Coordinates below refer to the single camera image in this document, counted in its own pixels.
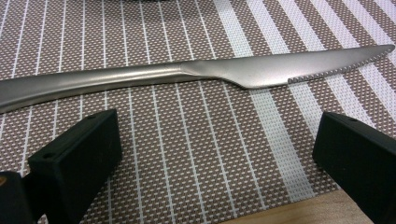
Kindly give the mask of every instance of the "brown and white striped mat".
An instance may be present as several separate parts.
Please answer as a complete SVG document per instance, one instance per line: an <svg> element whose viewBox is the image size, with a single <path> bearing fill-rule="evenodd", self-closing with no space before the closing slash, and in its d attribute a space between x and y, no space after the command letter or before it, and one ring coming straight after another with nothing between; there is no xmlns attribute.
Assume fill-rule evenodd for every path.
<svg viewBox="0 0 396 224"><path fill-rule="evenodd" d="M0 78L396 42L392 0L1 0ZM117 108L120 167L84 223L217 223L337 185L311 159L322 111L396 137L396 53L270 90L210 80L104 91L0 115L0 169Z"/></svg>

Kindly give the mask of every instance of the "stainless steel knife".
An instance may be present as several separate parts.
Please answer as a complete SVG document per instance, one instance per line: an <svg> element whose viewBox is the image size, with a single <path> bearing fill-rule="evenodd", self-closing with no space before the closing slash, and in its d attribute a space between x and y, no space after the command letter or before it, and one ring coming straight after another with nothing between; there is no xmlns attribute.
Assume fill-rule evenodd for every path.
<svg viewBox="0 0 396 224"><path fill-rule="evenodd" d="M382 45L18 77L0 81L0 113L83 93L210 78L224 79L246 89L269 88L345 73L394 48Z"/></svg>

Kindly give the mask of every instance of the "striped placemat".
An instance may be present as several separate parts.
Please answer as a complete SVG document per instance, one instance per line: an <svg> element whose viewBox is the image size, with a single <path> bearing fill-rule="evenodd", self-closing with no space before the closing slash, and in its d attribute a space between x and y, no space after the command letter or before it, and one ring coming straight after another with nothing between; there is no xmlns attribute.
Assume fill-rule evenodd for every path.
<svg viewBox="0 0 396 224"><path fill-rule="evenodd" d="M396 41L389 0L2 0L0 11L1 79ZM269 90L208 80L25 107L0 115L0 169L26 175L35 151L117 108L123 160L84 223L241 217L337 189L311 159L322 111L395 138L395 64L393 52L354 72Z"/></svg>

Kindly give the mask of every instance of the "knife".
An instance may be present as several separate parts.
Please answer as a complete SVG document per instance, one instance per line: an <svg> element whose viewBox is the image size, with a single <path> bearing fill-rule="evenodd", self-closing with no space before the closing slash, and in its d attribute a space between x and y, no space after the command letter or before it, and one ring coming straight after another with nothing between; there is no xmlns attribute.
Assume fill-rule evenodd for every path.
<svg viewBox="0 0 396 224"><path fill-rule="evenodd" d="M345 73L394 48L381 45L17 77L0 81L0 113L84 93L200 79L219 78L245 89L269 88Z"/></svg>

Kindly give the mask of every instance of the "dark object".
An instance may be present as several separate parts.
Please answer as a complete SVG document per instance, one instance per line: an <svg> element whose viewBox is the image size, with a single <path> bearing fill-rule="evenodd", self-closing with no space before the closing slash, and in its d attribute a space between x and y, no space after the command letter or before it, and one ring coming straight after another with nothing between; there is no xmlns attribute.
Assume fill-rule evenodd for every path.
<svg viewBox="0 0 396 224"><path fill-rule="evenodd" d="M324 112L313 158L374 223L396 223L396 140Z"/></svg>
<svg viewBox="0 0 396 224"><path fill-rule="evenodd" d="M120 159L117 111L83 119L28 159L26 177L0 173L0 223L79 223Z"/></svg>

